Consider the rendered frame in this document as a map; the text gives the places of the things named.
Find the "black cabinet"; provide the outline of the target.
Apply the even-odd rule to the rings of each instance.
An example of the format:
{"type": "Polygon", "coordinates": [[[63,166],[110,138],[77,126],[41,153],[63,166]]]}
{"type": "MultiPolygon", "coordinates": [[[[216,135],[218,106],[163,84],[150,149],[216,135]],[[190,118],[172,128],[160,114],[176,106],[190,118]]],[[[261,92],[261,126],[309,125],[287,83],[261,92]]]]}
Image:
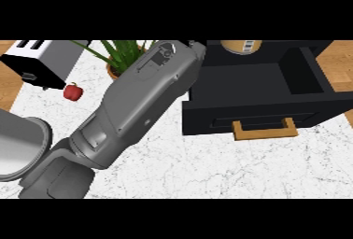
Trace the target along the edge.
{"type": "Polygon", "coordinates": [[[278,63],[296,49],[309,49],[318,57],[333,40],[265,40],[261,49],[250,55],[238,55],[225,49],[219,40],[207,41],[204,66],[278,63]]]}

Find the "red bell pepper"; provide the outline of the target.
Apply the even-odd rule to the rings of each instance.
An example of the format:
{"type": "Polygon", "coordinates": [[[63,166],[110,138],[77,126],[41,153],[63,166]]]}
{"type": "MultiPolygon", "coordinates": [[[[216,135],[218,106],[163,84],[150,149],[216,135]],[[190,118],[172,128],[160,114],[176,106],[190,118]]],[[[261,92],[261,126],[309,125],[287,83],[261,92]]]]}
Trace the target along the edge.
{"type": "Polygon", "coordinates": [[[69,85],[64,90],[64,97],[76,102],[80,99],[82,95],[83,89],[77,86],[77,84],[73,83],[72,85],[69,85]]]}

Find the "tan can with barcode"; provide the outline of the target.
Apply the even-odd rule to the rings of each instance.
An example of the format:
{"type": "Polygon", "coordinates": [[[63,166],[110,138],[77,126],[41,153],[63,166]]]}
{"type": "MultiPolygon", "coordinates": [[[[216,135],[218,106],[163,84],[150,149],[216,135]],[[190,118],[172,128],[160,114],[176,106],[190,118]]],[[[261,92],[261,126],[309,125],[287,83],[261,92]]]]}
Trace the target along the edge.
{"type": "Polygon", "coordinates": [[[261,40],[222,40],[221,45],[233,53],[238,55],[250,55],[261,49],[262,41],[261,40]]]}

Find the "brown plant pot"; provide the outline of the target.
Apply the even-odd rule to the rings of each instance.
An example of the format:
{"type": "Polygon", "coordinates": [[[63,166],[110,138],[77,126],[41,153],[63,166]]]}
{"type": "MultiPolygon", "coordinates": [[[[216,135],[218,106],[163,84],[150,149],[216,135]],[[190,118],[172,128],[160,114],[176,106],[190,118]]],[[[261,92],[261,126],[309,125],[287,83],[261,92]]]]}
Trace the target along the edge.
{"type": "Polygon", "coordinates": [[[120,77],[120,74],[117,73],[116,69],[111,67],[111,65],[107,63],[107,70],[108,70],[108,75],[113,78],[113,80],[117,80],[120,77]]]}

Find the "black drawer front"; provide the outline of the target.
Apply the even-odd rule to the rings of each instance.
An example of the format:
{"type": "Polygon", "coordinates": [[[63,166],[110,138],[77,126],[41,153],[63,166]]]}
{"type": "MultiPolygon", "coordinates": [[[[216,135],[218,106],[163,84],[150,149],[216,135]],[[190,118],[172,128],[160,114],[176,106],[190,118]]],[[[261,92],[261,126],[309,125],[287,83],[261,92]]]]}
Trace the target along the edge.
{"type": "Polygon", "coordinates": [[[246,131],[280,129],[292,118],[299,128],[311,128],[353,109],[353,92],[292,95],[289,99],[182,103],[185,135],[231,133],[238,121],[246,131]]]}

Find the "grey metal pot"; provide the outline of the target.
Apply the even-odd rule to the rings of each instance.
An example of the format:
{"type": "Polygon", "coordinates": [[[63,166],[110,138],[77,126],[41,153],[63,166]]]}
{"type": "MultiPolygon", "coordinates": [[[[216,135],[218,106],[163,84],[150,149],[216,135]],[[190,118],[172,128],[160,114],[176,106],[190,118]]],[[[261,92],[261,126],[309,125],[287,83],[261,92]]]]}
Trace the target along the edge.
{"type": "Polygon", "coordinates": [[[52,147],[52,126],[0,109],[0,182],[21,178],[52,147]]]}

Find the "green leafy plant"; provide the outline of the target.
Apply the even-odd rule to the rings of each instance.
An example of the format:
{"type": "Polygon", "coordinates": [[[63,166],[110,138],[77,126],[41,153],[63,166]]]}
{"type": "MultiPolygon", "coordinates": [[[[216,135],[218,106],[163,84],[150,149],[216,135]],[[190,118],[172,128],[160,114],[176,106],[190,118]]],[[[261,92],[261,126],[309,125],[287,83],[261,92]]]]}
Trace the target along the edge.
{"type": "Polygon", "coordinates": [[[147,52],[147,45],[138,45],[135,40],[103,40],[101,43],[110,53],[108,57],[106,57],[97,50],[83,45],[79,41],[73,40],[73,43],[88,50],[94,56],[111,66],[120,75],[126,72],[129,67],[147,52]]]}

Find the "silver and black toaster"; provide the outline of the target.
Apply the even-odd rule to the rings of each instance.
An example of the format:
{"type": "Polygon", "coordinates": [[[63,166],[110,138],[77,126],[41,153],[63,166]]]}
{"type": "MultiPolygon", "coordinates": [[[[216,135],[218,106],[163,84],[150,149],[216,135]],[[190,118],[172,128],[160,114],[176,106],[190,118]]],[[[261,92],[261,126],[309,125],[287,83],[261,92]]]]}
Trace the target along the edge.
{"type": "Polygon", "coordinates": [[[91,40],[17,40],[0,61],[23,81],[46,89],[64,90],[67,78],[91,40]]]}

